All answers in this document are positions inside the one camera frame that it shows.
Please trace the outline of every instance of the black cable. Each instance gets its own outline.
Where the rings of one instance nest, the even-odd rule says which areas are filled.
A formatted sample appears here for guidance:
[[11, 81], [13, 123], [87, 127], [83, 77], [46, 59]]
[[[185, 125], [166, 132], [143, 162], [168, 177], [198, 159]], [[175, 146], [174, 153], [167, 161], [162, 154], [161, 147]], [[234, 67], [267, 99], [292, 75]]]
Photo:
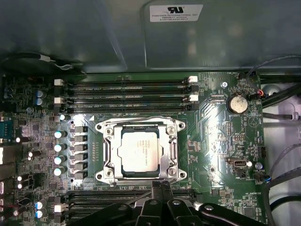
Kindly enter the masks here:
[[293, 116], [291, 114], [271, 114], [271, 113], [262, 113], [264, 118], [269, 119], [278, 119], [278, 120], [292, 120]]
[[279, 177], [275, 178], [274, 180], [271, 180], [264, 187], [264, 189], [262, 191], [263, 204], [264, 204], [266, 214], [268, 216], [269, 225], [276, 226], [273, 215], [272, 215], [272, 211], [269, 206], [269, 190], [276, 185], [279, 185], [285, 181], [288, 181], [288, 180], [291, 180], [291, 179], [294, 179], [294, 178], [297, 178], [300, 176], [301, 176], [301, 167], [298, 167], [298, 168], [295, 168], [293, 170], [290, 170], [290, 171], [280, 175]]
[[262, 108], [266, 108], [278, 104], [296, 94], [299, 94], [300, 92], [301, 92], [301, 85], [300, 84], [294, 85], [286, 90], [283, 90], [279, 93], [267, 97], [265, 100], [262, 101]]
[[256, 66], [254, 66], [253, 68], [251, 68], [251, 70], [246, 74], [246, 82], [249, 84], [249, 86], [251, 86], [252, 88], [255, 89], [255, 92], [257, 93], [260, 89], [251, 82], [250, 80], [250, 75], [255, 71], [257, 70], [258, 68], [262, 67], [262, 66], [265, 66], [269, 63], [272, 63], [274, 61], [278, 61], [278, 60], [284, 60], [284, 59], [289, 59], [289, 58], [301, 58], [301, 56], [299, 55], [287, 55], [287, 56], [280, 56], [280, 57], [276, 57], [276, 58], [273, 58], [273, 59], [270, 59], [270, 60], [266, 60], [264, 62], [262, 62], [261, 64], [258, 64]]
[[280, 198], [280, 199], [274, 201], [270, 205], [271, 211], [273, 211], [278, 206], [280, 206], [284, 203], [287, 203], [287, 202], [301, 202], [301, 195], [291, 195], [291, 196], [283, 197], [283, 198]]

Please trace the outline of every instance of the electrolytic capacitor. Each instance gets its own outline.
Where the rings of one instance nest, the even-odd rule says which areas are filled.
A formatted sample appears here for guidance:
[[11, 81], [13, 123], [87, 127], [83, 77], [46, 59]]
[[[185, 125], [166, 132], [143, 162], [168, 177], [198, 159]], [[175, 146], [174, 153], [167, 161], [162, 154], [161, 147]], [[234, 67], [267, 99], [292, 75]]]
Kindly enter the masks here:
[[46, 97], [46, 93], [43, 92], [42, 90], [38, 90], [38, 91], [36, 92], [36, 97], [37, 97], [37, 98], [44, 99], [44, 98]]
[[66, 161], [66, 157], [63, 155], [57, 156], [54, 159], [54, 162], [56, 165], [59, 165], [59, 164], [63, 163], [64, 161]]
[[36, 216], [36, 218], [46, 217], [46, 213], [47, 213], [46, 209], [42, 208], [42, 209], [36, 211], [35, 216]]
[[34, 205], [34, 207], [37, 209], [37, 210], [40, 210], [42, 208], [45, 208], [46, 207], [46, 200], [45, 199], [41, 199], [40, 201], [36, 202], [36, 204]]
[[67, 132], [66, 131], [57, 131], [55, 132], [55, 138], [59, 139], [59, 138], [63, 138], [67, 136]]
[[53, 173], [55, 176], [59, 176], [63, 174], [66, 171], [66, 168], [64, 166], [60, 166], [59, 168], [56, 168]]
[[43, 101], [41, 98], [36, 99], [36, 105], [44, 107], [46, 104], [46, 101]]
[[262, 163], [261, 163], [261, 162], [257, 162], [257, 163], [255, 164], [255, 168], [256, 168], [257, 170], [261, 170], [261, 169], [263, 168]]
[[17, 177], [17, 181], [23, 181], [23, 180], [27, 180], [28, 179], [29, 174], [23, 174]]
[[67, 147], [68, 147], [67, 144], [58, 144], [58, 145], [55, 145], [54, 149], [56, 152], [60, 152], [60, 151], [66, 150]]
[[31, 151], [28, 153], [28, 157], [37, 157], [37, 156], [40, 156], [41, 155], [41, 151]]
[[30, 141], [29, 137], [17, 137], [16, 138], [17, 143], [27, 143], [29, 141]]
[[69, 115], [61, 114], [60, 115], [60, 120], [61, 121], [68, 121], [70, 119]]

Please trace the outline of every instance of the white label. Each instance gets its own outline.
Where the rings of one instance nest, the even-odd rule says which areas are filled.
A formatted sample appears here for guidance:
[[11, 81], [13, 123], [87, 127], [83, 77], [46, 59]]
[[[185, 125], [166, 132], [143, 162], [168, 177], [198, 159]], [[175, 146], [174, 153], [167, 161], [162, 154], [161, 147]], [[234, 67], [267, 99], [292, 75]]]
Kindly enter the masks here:
[[151, 22], [197, 21], [203, 5], [150, 6]]

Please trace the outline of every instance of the white slot latch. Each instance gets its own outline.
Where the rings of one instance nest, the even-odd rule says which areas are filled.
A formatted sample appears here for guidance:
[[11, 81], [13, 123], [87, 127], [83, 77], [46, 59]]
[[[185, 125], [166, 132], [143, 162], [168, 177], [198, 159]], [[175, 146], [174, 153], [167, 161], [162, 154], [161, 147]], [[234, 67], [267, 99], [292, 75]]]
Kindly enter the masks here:
[[198, 95], [190, 95], [189, 101], [198, 101]]
[[55, 86], [63, 86], [64, 81], [63, 79], [55, 79]]
[[62, 97], [55, 97], [55, 104], [63, 104], [63, 98]]
[[188, 77], [188, 82], [189, 83], [198, 82], [198, 77], [197, 76], [189, 76]]

